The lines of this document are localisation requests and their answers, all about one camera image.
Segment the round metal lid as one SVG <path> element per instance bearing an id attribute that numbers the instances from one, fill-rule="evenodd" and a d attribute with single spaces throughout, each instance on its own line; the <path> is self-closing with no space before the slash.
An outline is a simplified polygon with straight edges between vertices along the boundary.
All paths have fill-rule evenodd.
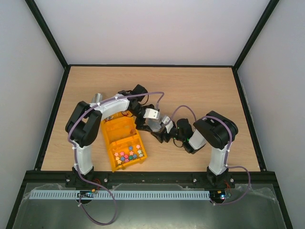
<path id="1" fill-rule="evenodd" d="M 162 129 L 161 121 L 156 119 L 148 119 L 148 126 L 153 132 L 158 132 Z"/>

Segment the orange three-compartment bin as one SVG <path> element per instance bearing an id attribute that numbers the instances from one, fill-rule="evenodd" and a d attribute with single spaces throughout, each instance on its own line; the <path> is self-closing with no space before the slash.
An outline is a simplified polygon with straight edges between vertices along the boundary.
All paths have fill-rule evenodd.
<path id="1" fill-rule="evenodd" d="M 112 172 L 143 163 L 147 158 L 142 138 L 129 111 L 115 113 L 101 121 Z"/>

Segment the metal scoop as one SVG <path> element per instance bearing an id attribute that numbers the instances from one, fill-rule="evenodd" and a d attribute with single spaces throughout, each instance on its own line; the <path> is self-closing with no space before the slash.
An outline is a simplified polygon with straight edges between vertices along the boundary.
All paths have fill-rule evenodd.
<path id="1" fill-rule="evenodd" d="M 103 95 L 101 93 L 96 93 L 91 100 L 91 103 L 99 103 L 103 100 Z"/>

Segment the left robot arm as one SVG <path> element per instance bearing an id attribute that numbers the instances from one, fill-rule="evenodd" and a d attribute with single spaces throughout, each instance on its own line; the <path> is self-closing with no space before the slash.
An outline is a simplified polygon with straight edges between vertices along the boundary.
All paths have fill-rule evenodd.
<path id="1" fill-rule="evenodd" d="M 92 164 L 92 143 L 95 141 L 101 121 L 107 117 L 129 111 L 136 117 L 135 125 L 139 130 L 148 130 L 144 118 L 145 109 L 154 106 L 140 104 L 145 96 L 149 96 L 147 90 L 137 85 L 131 91 L 120 91 L 115 96 L 95 103 L 79 102 L 71 117 L 69 118 L 65 131 L 68 133 L 68 141 L 74 150 L 74 170 L 81 180 L 93 169 Z"/>

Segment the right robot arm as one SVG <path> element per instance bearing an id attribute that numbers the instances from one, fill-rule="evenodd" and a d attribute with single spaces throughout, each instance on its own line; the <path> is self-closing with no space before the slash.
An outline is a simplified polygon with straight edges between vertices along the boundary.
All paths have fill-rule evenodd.
<path id="1" fill-rule="evenodd" d="M 230 119 L 210 111 L 193 124 L 187 118 L 174 122 L 168 116 L 157 121 L 151 135 L 160 143 L 180 141 L 189 154 L 195 154 L 206 144 L 211 146 L 211 158 L 207 167 L 207 180 L 213 187 L 220 186 L 228 173 L 227 158 L 230 147 L 239 130 Z"/>

